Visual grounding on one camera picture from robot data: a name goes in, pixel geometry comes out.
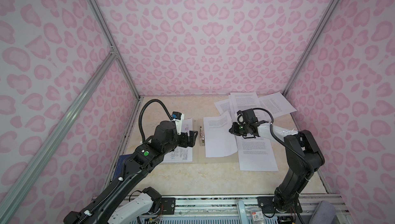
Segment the translucent beige file folder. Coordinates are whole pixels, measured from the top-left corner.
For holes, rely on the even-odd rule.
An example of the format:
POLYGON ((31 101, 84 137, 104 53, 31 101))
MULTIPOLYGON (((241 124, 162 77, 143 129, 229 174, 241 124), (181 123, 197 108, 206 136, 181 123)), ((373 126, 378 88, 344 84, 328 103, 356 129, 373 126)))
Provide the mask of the translucent beige file folder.
MULTIPOLYGON (((200 126, 204 127, 203 120, 193 120, 193 129, 199 132, 200 126)), ((193 161, 189 163, 162 163, 162 164, 191 164, 191 163, 235 163, 239 162, 238 154, 235 153, 231 156, 220 158, 206 158, 205 146, 200 146, 199 134, 196 139, 195 146, 193 147, 193 161)))

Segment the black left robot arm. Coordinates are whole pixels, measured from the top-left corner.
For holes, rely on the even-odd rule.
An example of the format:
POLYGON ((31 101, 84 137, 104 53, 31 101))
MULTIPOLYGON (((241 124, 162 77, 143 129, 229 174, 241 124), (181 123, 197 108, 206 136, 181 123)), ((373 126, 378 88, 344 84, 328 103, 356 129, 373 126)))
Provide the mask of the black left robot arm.
POLYGON ((163 162, 166 154, 178 147, 194 147, 198 131, 178 132, 176 121, 162 121, 143 144, 122 164, 115 180, 88 206, 72 211, 65 224, 128 224, 146 213, 159 211, 161 195, 153 188, 144 189, 140 196, 124 206, 120 204, 139 182, 163 162))

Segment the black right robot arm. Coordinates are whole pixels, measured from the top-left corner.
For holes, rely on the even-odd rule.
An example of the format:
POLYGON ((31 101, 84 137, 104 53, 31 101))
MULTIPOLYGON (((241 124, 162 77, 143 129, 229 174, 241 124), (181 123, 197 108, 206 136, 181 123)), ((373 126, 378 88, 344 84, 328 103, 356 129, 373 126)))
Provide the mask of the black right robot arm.
POLYGON ((268 122, 234 122, 229 132, 245 139, 269 139, 285 148, 289 169, 273 197, 273 207, 279 213, 285 213, 297 206, 300 193, 325 163, 313 134, 306 129, 289 130, 268 122))

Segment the central printed text sheet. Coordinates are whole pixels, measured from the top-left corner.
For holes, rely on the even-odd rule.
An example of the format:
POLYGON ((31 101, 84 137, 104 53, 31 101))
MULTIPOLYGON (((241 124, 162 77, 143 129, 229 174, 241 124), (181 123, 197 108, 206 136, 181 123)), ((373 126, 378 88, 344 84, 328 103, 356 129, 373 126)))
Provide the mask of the central printed text sheet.
POLYGON ((237 122, 237 112, 254 108, 262 108, 255 92, 232 92, 229 95, 232 109, 232 120, 237 122))

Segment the white paper sheet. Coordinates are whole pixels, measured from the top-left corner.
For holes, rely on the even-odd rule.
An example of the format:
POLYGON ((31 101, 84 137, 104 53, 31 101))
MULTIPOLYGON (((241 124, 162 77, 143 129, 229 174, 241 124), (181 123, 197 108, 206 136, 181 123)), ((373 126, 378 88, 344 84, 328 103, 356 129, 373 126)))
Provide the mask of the white paper sheet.
POLYGON ((237 137, 241 171, 277 172, 278 166, 271 141, 264 138, 237 137))

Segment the technical drawing paper sheet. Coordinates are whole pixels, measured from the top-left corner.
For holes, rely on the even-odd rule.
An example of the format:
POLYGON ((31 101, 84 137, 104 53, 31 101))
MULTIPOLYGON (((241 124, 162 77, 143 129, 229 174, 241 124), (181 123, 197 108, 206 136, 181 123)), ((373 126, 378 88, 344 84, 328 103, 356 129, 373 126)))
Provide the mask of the technical drawing paper sheet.
MULTIPOLYGON (((193 129, 192 118, 186 119, 182 124, 182 132, 189 134, 193 129)), ((189 163, 193 161, 193 148, 177 147, 174 151, 168 153, 164 157, 163 163, 189 163)))

